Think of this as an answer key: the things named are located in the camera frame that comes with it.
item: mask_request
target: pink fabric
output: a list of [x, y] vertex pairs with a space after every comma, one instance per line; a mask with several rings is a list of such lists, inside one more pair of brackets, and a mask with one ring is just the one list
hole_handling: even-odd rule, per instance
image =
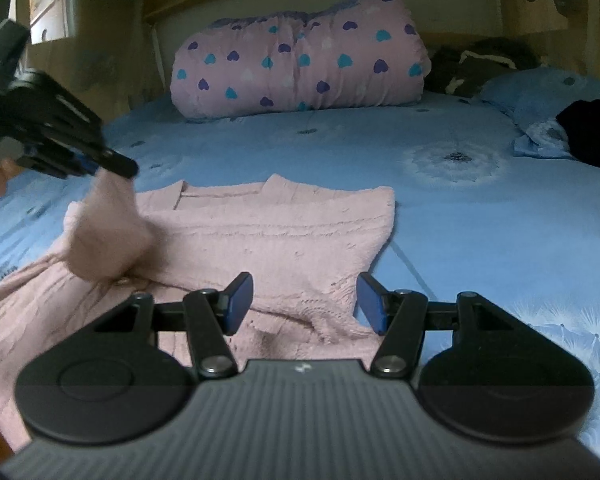
[[[368, 365], [379, 338], [352, 317], [355, 281], [390, 236], [391, 189], [344, 192], [274, 175], [231, 187], [178, 182], [133, 196], [129, 181], [99, 173], [49, 253], [0, 282], [0, 431], [11, 447], [29, 441], [13, 399], [22, 367], [137, 290], [177, 301], [248, 270], [253, 306], [228, 339], [241, 366], [249, 358]], [[184, 334], [158, 340], [190, 364]]]
[[430, 60], [403, 0], [337, 7], [226, 20], [187, 38], [173, 103], [187, 118], [215, 118], [419, 101]]

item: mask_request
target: white heart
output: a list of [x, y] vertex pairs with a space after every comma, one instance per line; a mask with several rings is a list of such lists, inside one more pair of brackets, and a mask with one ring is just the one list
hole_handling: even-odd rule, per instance
[[253, 81], [253, 73], [251, 73], [251, 70], [247, 69], [244, 72], [242, 72], [242, 75], [240, 76], [240, 81]]

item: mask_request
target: purple heart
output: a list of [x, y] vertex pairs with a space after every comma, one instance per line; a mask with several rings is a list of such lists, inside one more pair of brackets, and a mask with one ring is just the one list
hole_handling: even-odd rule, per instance
[[329, 86], [329, 83], [325, 82], [325, 81], [318, 81], [318, 84], [315, 86], [315, 91], [318, 92], [318, 94], [324, 94], [325, 92], [328, 92], [331, 89], [331, 87]]
[[389, 70], [389, 65], [387, 65], [386, 61], [384, 59], [378, 59], [374, 65], [374, 72], [379, 74], [381, 72], [386, 72], [387, 70]]

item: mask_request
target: blue heart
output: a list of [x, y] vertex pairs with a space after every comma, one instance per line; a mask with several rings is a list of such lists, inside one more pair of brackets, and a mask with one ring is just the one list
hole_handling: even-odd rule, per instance
[[318, 92], [318, 94], [324, 94], [329, 90], [331, 90], [331, 87], [329, 86], [329, 83], [325, 81], [318, 81], [318, 84], [315, 86], [315, 91]]
[[376, 61], [376, 63], [374, 64], [374, 72], [376, 74], [379, 74], [381, 72], [386, 72], [387, 70], [389, 70], [389, 65], [387, 65], [387, 63], [384, 59], [378, 59]]
[[338, 66], [340, 68], [346, 68], [347, 66], [353, 65], [353, 60], [347, 56], [347, 54], [340, 54], [338, 58]]
[[391, 35], [386, 30], [378, 30], [376, 32], [377, 41], [387, 41], [391, 39]]
[[298, 66], [303, 67], [309, 65], [311, 65], [311, 58], [309, 57], [309, 55], [301, 54], [300, 57], [298, 57]]
[[411, 77], [417, 77], [419, 75], [422, 75], [422, 67], [419, 64], [414, 63], [409, 69], [409, 75]]

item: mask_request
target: pillow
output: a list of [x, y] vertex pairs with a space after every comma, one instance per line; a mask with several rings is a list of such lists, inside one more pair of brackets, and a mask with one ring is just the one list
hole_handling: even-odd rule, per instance
[[419, 101], [427, 49], [402, 0], [224, 19], [176, 53], [171, 98], [189, 119]]
[[526, 132], [576, 101], [600, 99], [600, 81], [557, 68], [535, 68], [499, 76], [482, 88], [480, 99], [506, 113]]

